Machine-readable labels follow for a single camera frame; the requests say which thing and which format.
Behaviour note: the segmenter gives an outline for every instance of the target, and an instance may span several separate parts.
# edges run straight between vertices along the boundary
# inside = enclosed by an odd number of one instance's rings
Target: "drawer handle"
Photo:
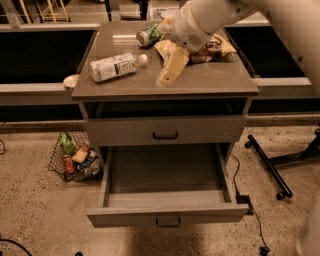
[[[181,226],[181,219],[178,218],[178,223],[173,225],[160,225],[158,218],[156,219],[156,225],[158,228],[178,228]]]
[[[158,136],[155,132],[152,133],[152,137],[155,140],[175,140],[178,138],[178,132],[176,132],[173,136]]]

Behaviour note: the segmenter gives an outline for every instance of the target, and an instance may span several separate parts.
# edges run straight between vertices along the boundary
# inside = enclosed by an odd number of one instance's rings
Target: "basket of produce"
[[[48,169],[66,182],[101,177],[99,158],[83,131],[60,133]]]

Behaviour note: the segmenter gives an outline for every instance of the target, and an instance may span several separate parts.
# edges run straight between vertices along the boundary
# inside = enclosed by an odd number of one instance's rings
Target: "drawer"
[[[95,227],[237,222],[248,205],[232,195],[218,144],[109,147]]]
[[[85,122],[96,146],[236,142],[244,128],[242,116],[124,118]]]

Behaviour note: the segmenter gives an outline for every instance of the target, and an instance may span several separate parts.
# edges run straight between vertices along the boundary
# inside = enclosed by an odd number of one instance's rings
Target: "green can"
[[[157,24],[152,25],[137,33],[136,39],[141,47],[148,47],[160,40],[162,34],[158,30],[157,26]]]

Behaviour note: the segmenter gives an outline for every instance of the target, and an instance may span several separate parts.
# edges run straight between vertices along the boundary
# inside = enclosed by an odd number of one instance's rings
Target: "wire basket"
[[[70,135],[70,137],[72,137],[74,142],[77,144],[78,148],[80,148],[80,146],[83,142],[88,140],[88,136],[85,131],[70,131],[67,133]],[[48,170],[53,171],[56,174],[58,174],[65,182],[100,179],[102,177],[101,167],[100,167],[100,170],[98,171],[98,173],[96,173],[95,175],[87,175],[84,171],[83,172],[75,172],[74,174],[67,173],[64,169],[64,166],[63,166],[64,156],[65,156],[65,154],[60,147],[59,137],[58,137],[56,145],[55,145],[53,153],[52,153],[52,156],[51,156],[51,159],[50,159]]]

